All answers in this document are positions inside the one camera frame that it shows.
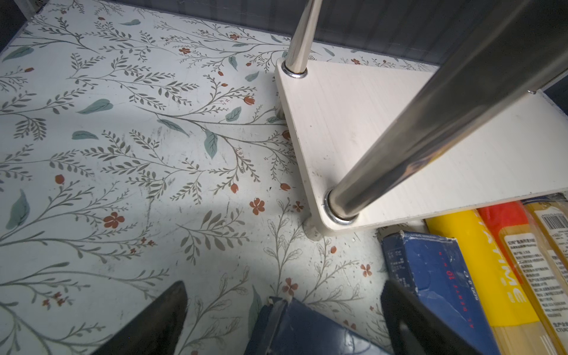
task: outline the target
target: barcode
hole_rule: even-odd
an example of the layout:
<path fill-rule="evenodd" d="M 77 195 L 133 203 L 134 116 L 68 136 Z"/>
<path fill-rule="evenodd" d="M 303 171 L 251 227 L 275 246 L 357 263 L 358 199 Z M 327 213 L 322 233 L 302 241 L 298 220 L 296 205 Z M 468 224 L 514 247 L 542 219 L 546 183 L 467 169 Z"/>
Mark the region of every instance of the barcode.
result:
<path fill-rule="evenodd" d="M 554 215 L 544 215 L 542 216 L 544 223 L 548 226 L 548 229 L 562 229 L 568 228 L 568 219 L 562 213 Z"/>

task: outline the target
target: white wooden board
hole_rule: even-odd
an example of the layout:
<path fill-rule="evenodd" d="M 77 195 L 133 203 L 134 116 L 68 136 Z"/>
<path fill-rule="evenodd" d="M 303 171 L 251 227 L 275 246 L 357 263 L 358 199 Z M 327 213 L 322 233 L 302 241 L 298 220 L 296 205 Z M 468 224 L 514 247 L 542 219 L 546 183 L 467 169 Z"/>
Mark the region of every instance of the white wooden board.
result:
<path fill-rule="evenodd" d="M 526 94 L 426 168 L 367 206 L 351 225 L 323 210 L 335 186 L 432 73 L 322 61 L 276 82 L 314 223 L 325 235 L 376 228 L 568 189 L 568 119 Z"/>

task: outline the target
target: chrome tube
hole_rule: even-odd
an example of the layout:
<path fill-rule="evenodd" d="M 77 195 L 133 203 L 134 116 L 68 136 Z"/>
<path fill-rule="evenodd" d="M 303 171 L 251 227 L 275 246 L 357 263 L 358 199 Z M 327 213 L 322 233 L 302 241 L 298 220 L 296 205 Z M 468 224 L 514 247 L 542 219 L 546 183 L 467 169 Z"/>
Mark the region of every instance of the chrome tube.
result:
<path fill-rule="evenodd" d="M 290 41 L 290 48 L 282 69 L 294 78 L 302 78 L 307 74 L 306 66 L 318 24 L 321 2 L 322 0 L 308 0 Z"/>
<path fill-rule="evenodd" d="M 567 43 L 568 2 L 499 2 L 331 191 L 331 213 L 353 220 L 528 90 L 550 81 L 568 68 Z"/>

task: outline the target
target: metal ring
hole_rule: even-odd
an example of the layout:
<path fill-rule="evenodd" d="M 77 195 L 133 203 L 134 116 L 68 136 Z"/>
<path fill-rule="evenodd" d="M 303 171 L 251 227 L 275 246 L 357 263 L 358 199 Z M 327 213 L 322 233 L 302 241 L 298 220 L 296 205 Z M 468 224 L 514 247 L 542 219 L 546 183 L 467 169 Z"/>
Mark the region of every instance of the metal ring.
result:
<path fill-rule="evenodd" d="M 355 216 L 351 217 L 350 219 L 343 219 L 343 218 L 336 216 L 335 213 L 333 213 L 333 210 L 329 206 L 329 194 L 331 193 L 331 190 L 333 190 L 333 188 L 330 188 L 329 190 L 327 190 L 325 192 L 325 196 L 323 198 L 323 209 L 324 209 L 325 213 L 327 214 L 327 216 L 332 221 L 334 221 L 335 223 L 341 224 L 341 225 L 350 225 L 353 222 L 355 222 L 358 215 L 355 215 Z"/>
<path fill-rule="evenodd" d="M 294 72 L 291 72 L 286 67 L 286 61 L 282 62 L 282 71 L 284 72 L 284 74 L 288 75 L 289 77 L 295 78 L 295 79 L 301 79 L 301 78 L 305 77 L 306 75 L 308 75 L 308 68 L 306 68 L 306 70 L 304 70 L 304 72 L 301 73 L 301 74 L 296 74 Z"/>

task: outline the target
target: white label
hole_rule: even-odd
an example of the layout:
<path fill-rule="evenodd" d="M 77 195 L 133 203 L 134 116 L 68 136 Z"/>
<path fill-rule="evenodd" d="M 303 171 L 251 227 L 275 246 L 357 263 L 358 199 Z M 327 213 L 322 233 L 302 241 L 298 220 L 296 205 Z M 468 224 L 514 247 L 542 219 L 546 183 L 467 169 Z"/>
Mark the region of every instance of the white label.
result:
<path fill-rule="evenodd" d="M 560 258 L 556 255 L 554 250 L 549 250 L 548 255 L 550 255 L 552 260 L 554 260 L 554 263 L 556 264 L 556 267 L 558 268 L 558 270 L 562 274 L 562 277 L 564 277 L 564 280 L 566 280 L 566 282 L 568 282 L 568 270 L 566 270 L 566 268 L 564 267 L 564 264 L 562 263 Z"/>
<path fill-rule="evenodd" d="M 532 233 L 510 235 L 505 242 L 562 345 L 568 346 L 568 296 L 556 280 Z"/>
<path fill-rule="evenodd" d="M 562 254 L 568 257 L 568 219 L 566 215 L 556 207 L 548 207 L 546 210 L 534 213 L 554 239 Z"/>

